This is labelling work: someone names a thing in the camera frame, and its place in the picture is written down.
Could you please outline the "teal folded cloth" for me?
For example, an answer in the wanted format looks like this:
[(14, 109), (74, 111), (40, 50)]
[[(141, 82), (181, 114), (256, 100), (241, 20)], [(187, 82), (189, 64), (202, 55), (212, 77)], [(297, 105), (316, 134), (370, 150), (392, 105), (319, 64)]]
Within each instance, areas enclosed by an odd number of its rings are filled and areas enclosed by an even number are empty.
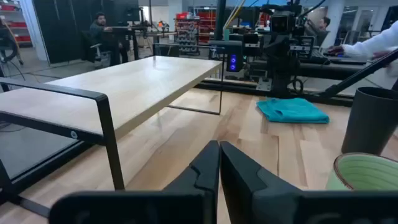
[(327, 114), (303, 98), (270, 98), (256, 105), (272, 122), (328, 124), (330, 121)]

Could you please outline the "black folding partition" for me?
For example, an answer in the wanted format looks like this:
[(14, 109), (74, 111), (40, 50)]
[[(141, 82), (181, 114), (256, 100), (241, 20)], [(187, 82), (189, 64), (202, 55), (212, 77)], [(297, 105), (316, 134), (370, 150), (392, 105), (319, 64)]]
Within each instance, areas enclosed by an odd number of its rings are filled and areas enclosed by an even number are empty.
[(81, 57), (81, 32), (87, 31), (103, 0), (32, 0), (50, 64)]

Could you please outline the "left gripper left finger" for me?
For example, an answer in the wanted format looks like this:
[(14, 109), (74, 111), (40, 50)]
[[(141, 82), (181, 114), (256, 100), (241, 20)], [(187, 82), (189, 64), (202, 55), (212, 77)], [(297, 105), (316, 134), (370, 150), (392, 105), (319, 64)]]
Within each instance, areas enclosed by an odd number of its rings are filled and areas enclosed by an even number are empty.
[(220, 146), (212, 140), (164, 191), (202, 189), (214, 192), (218, 189), (219, 168)]

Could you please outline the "red parts bin rack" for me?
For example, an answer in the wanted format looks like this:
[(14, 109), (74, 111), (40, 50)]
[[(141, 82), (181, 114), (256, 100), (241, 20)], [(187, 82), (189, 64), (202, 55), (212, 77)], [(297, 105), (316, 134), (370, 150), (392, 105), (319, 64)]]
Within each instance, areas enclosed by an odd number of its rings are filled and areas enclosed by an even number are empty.
[(214, 11), (177, 13), (175, 16), (175, 42), (183, 55), (198, 55), (197, 45), (206, 45), (216, 28)]

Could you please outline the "wooden shelf with black frame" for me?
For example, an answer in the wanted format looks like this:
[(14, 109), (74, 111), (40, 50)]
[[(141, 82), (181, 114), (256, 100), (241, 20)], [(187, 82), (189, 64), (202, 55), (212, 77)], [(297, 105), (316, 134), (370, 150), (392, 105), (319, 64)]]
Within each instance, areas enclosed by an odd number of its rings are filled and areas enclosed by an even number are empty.
[(48, 83), (0, 78), (0, 121), (104, 146), (124, 188), (117, 141), (206, 77), (219, 60), (153, 56)]

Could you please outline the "person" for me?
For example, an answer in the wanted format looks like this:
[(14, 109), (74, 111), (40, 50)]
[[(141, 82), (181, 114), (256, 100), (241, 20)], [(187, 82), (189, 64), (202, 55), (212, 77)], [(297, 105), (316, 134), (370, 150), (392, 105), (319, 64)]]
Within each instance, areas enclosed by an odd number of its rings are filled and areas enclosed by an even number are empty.
[(380, 34), (354, 45), (342, 44), (328, 48), (330, 54), (375, 60), (398, 49), (398, 20)]
[(93, 23), (90, 25), (90, 36), (96, 44), (101, 44), (101, 51), (109, 52), (110, 66), (127, 63), (126, 44), (119, 37), (111, 33), (112, 27), (106, 25), (106, 17), (103, 12), (97, 12)]
[(319, 25), (316, 25), (312, 20), (308, 19), (305, 25), (305, 35), (313, 36), (315, 45), (321, 47), (329, 33), (326, 28), (330, 25), (330, 22), (331, 19), (329, 17), (323, 17), (320, 19)]

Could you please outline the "green ceramic mug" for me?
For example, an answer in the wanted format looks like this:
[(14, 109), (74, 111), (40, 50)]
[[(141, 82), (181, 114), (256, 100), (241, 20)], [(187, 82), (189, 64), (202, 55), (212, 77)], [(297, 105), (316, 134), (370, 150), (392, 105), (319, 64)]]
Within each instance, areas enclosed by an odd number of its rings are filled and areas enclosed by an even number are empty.
[(398, 190), (398, 161), (366, 153), (338, 156), (327, 190)]

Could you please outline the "red storage shelf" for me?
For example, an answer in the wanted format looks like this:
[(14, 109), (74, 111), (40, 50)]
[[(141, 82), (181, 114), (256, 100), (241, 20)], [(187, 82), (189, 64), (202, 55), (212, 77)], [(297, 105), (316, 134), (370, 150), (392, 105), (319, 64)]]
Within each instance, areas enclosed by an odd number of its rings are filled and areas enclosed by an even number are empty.
[(19, 0), (0, 0), (0, 18), (8, 25), (20, 45), (32, 45)]

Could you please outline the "black diagonal frame strut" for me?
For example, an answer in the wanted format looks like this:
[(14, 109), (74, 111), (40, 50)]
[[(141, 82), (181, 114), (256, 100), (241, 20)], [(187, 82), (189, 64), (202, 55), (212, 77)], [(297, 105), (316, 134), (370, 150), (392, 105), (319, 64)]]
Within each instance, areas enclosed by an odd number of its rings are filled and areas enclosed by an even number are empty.
[(373, 74), (380, 68), (386, 66), (387, 64), (391, 64), (396, 59), (398, 59), (398, 49), (395, 49), (391, 53), (388, 53), (387, 55), (379, 58), (378, 60), (374, 61), (369, 66), (356, 72), (354, 75), (348, 77), (347, 79), (343, 80), (339, 84), (332, 85), (329, 88), (327, 88), (326, 90), (316, 93), (316, 95), (325, 97), (325, 98), (330, 98), (332, 96), (335, 96), (337, 93), (347, 89), (349, 86), (354, 85), (355, 83), (359, 82), (360, 80)]

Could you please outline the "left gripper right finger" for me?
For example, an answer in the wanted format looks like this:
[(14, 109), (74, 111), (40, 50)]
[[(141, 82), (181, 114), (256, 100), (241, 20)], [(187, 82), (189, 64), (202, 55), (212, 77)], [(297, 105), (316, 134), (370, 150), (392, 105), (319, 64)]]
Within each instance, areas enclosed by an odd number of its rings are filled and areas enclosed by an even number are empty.
[(294, 224), (301, 190), (227, 141), (221, 146), (221, 184), (231, 224)]

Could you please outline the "black office chair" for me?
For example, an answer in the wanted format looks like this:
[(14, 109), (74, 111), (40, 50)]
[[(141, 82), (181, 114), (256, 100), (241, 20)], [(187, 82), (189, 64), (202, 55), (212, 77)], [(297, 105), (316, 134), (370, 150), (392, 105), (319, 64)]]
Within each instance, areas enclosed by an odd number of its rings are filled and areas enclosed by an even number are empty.
[(107, 67), (110, 63), (110, 52), (103, 50), (102, 44), (97, 44), (88, 31), (80, 32), (82, 61), (93, 64), (95, 68)]

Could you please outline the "computer tower with blue lights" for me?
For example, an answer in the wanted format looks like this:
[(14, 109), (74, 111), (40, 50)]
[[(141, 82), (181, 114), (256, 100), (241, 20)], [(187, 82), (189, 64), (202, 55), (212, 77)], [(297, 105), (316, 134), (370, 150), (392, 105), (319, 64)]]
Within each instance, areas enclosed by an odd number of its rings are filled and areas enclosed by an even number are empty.
[(227, 71), (239, 72), (243, 67), (243, 50), (241, 46), (227, 48)]

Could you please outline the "tall black cup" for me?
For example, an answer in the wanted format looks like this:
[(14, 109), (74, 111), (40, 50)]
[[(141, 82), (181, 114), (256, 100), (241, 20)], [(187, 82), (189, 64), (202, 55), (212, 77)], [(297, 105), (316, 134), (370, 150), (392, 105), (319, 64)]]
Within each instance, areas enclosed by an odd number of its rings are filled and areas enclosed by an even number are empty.
[(381, 155), (398, 128), (398, 91), (376, 87), (356, 90), (341, 152)]

